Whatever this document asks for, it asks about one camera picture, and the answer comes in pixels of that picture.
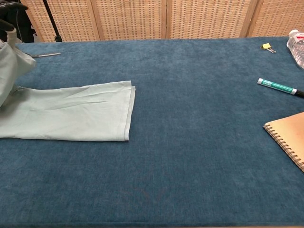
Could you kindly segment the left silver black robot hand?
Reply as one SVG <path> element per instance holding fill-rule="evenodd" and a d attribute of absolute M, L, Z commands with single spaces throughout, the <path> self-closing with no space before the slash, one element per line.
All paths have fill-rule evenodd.
<path fill-rule="evenodd" d="M 9 12 L 10 10 L 21 10 L 21 11 L 26 11 L 28 10 L 28 7 L 18 3 L 18 2 L 8 2 L 6 0 L 1 0 L 0 1 L 0 15 L 5 14 Z M 16 39 L 17 39 L 17 30 L 16 28 L 4 21 L 3 19 L 0 20 L 0 29 L 5 31 L 7 34 L 7 43 L 14 48 L 16 44 Z"/>

